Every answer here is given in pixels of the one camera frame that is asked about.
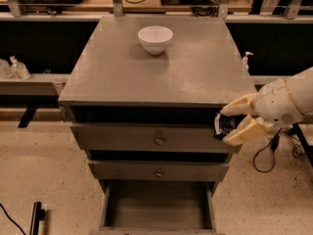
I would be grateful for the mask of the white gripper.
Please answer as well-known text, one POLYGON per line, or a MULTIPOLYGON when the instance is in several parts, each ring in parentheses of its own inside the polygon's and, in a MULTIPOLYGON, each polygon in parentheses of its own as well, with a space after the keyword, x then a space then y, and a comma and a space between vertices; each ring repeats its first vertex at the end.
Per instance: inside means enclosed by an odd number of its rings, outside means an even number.
POLYGON ((238 127, 222 139, 232 146, 266 135, 273 128, 273 123, 280 126, 291 125, 304 119, 304 114, 295 103, 285 79, 277 79, 264 85, 256 95, 245 94, 224 106, 220 113, 227 117, 246 115, 238 127))

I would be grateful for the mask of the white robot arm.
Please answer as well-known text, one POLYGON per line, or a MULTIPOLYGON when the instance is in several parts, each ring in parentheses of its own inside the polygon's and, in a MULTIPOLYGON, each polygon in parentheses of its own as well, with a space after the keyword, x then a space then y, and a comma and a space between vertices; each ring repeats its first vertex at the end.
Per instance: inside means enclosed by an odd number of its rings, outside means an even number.
POLYGON ((287 79, 276 79, 258 92, 245 94, 223 107, 226 117, 244 115, 223 141, 232 146, 266 135, 274 126, 285 127, 313 112, 313 68, 287 79))

